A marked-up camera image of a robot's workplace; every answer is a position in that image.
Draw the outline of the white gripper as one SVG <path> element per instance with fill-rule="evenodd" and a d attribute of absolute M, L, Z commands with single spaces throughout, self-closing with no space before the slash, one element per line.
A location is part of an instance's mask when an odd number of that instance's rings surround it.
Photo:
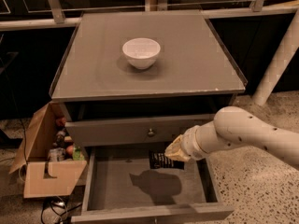
<path fill-rule="evenodd" d="M 183 135 L 179 135 L 165 150 L 164 155 L 172 161 L 187 162 L 190 159 L 200 161 L 207 157 L 205 151 L 200 147 L 196 134 L 200 131 L 198 125 L 188 129 Z"/>

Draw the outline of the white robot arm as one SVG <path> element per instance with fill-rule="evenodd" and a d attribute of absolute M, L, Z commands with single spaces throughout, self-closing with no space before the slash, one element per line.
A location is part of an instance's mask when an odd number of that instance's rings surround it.
<path fill-rule="evenodd" d="M 220 109 L 209 123 L 179 135 L 164 155 L 173 161 L 200 161 L 214 152 L 243 146 L 257 147 L 299 168 L 299 133 L 272 126 L 236 106 Z"/>

